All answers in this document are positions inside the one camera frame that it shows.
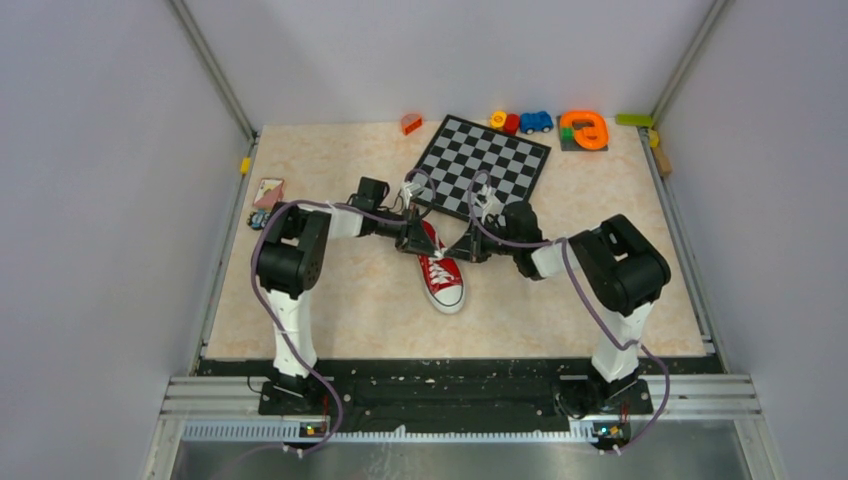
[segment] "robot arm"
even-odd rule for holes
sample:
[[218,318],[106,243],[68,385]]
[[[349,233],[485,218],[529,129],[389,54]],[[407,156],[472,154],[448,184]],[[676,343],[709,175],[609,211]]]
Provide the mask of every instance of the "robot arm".
[[[482,205],[491,207],[491,200]],[[485,215],[485,207],[483,210],[480,223],[496,237],[520,244],[544,243],[529,203],[504,206],[504,225],[496,217]],[[598,341],[592,366],[600,377],[598,381],[604,384],[602,391],[612,396],[635,382],[642,329],[671,272],[662,255],[624,215],[615,215],[594,230],[569,238],[565,252],[573,270],[584,271],[601,304],[598,314],[607,335]],[[484,235],[475,224],[446,256],[479,263],[492,254],[511,255],[519,272],[533,280],[566,271],[560,243],[536,249],[511,247]]]
[[[321,274],[327,240],[377,234],[394,238],[396,248],[402,252],[433,255],[436,250],[412,206],[412,200],[421,194],[423,188],[414,183],[404,183],[401,188],[404,206],[402,214],[378,208],[388,188],[385,182],[363,177],[357,193],[349,201],[350,206],[356,210],[332,205],[290,205],[273,224],[266,226],[267,236],[256,269],[259,285],[265,290],[268,303],[295,351],[310,367],[317,361],[312,344],[311,289]],[[277,204],[272,215],[284,205]],[[396,224],[366,218],[361,212],[395,221]],[[297,239],[298,243],[283,243],[284,239]],[[308,376],[308,370],[297,361],[276,324],[274,339],[274,367],[281,374],[279,383],[298,390],[297,385]]]

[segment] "toy car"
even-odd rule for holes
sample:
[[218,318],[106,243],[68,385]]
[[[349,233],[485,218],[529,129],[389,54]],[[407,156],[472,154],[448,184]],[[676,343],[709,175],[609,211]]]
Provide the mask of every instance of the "toy car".
[[254,230],[262,230],[271,218],[271,211],[259,210],[247,217],[247,225]]
[[530,135],[531,133],[541,131],[548,133],[554,128],[554,122],[548,112],[525,113],[521,115],[521,133]]

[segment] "tan table surface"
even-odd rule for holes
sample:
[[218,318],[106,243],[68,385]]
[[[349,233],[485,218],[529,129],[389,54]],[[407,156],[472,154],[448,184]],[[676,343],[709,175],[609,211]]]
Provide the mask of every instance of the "tan table surface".
[[[344,202],[361,176],[389,182],[390,199],[441,122],[404,137],[396,123],[266,126],[242,206],[206,358],[272,358],[271,320],[249,284],[259,233],[246,225],[259,181],[285,178],[285,199]],[[610,121],[608,152],[562,152],[554,132],[532,140],[552,146],[531,203],[547,238],[596,227],[625,214],[665,256],[672,281],[645,327],[658,355],[704,355],[703,343],[647,160],[633,127]],[[433,212],[445,244],[466,228]],[[468,287],[456,315],[425,297],[417,259],[390,239],[333,240],[312,296],[312,336],[323,358],[480,358],[589,356],[600,335],[568,277],[523,278],[509,257],[461,265]],[[579,278],[591,292],[582,273]]]

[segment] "gray wall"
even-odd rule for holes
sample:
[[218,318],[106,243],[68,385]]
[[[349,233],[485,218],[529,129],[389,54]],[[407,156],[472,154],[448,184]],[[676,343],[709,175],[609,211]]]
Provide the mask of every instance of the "gray wall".
[[0,477],[135,478],[246,146],[164,2],[3,2],[0,49]]
[[650,112],[710,0],[191,0],[248,117]]
[[736,2],[661,128],[731,363],[792,478],[844,478],[848,3]]

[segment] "red sneaker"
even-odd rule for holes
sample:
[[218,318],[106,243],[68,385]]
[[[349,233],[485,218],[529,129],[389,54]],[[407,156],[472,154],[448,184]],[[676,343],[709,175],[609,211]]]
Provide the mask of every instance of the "red sneaker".
[[[436,243],[436,230],[426,221],[421,221],[424,231],[433,243]],[[438,248],[444,249],[445,244],[438,240]],[[459,265],[452,258],[434,258],[426,255],[418,256],[427,297],[436,310],[452,314],[462,309],[465,303],[465,284],[462,283],[462,273]]]

